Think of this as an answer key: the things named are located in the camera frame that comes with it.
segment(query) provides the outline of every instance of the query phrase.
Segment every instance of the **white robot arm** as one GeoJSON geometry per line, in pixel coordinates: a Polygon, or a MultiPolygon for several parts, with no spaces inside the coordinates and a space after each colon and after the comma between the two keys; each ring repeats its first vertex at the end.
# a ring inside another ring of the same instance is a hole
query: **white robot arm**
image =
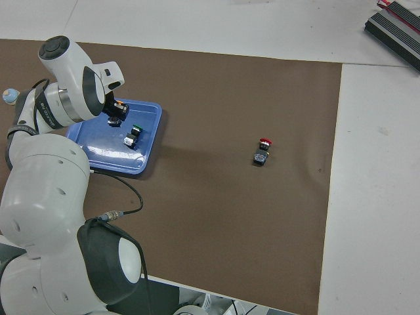
{"type": "Polygon", "coordinates": [[[138,285],[141,249],[103,220],[85,220],[87,156],[47,133],[104,110],[124,119],[128,107],[112,93],[124,78],[115,62],[94,65],[64,36],[46,41],[39,58],[57,82],[20,93],[8,133],[0,230],[27,253],[0,265],[0,315],[114,314],[106,305],[138,285]]]}

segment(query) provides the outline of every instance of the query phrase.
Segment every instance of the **cable connector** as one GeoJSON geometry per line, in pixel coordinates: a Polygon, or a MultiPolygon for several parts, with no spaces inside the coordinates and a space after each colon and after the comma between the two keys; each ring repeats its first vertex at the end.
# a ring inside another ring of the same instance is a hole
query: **cable connector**
{"type": "Polygon", "coordinates": [[[114,221],[118,218],[121,218],[124,215],[123,211],[108,211],[105,212],[103,215],[99,216],[98,219],[109,222],[114,221]]]}

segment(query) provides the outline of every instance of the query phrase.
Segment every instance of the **white robot link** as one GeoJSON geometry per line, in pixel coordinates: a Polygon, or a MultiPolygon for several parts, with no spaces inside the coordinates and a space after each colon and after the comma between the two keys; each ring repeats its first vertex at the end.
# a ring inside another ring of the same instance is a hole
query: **white robot link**
{"type": "Polygon", "coordinates": [[[0,314],[115,314],[106,305],[136,289],[141,248],[107,220],[85,220],[87,156],[71,140],[47,133],[101,111],[123,118],[128,108],[114,100],[112,91],[124,78],[115,62],[93,64],[65,36],[44,42],[39,59],[57,82],[41,80],[20,93],[8,132],[11,172],[0,205],[0,230],[26,254],[2,261],[0,314]]]}

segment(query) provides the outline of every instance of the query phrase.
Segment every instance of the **blue tray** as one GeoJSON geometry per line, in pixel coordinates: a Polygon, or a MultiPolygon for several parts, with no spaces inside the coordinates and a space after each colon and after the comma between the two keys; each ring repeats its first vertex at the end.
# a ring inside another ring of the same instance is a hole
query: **blue tray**
{"type": "Polygon", "coordinates": [[[130,106],[120,127],[108,125],[108,116],[72,125],[66,136],[85,151],[91,167],[127,174],[140,174],[146,168],[158,129],[162,109],[159,104],[137,100],[120,101],[130,106]],[[123,143],[133,125],[143,128],[134,149],[123,143]]]}

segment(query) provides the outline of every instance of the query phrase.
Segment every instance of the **white tabletop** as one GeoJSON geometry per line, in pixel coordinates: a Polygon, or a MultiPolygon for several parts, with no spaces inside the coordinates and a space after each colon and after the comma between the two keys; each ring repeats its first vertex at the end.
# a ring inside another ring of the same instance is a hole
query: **white tabletop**
{"type": "MultiPolygon", "coordinates": [[[[420,14],[420,0],[399,2],[420,14]]],[[[364,33],[375,4],[2,0],[0,36],[344,63],[319,314],[415,314],[419,76],[364,33]]]]}

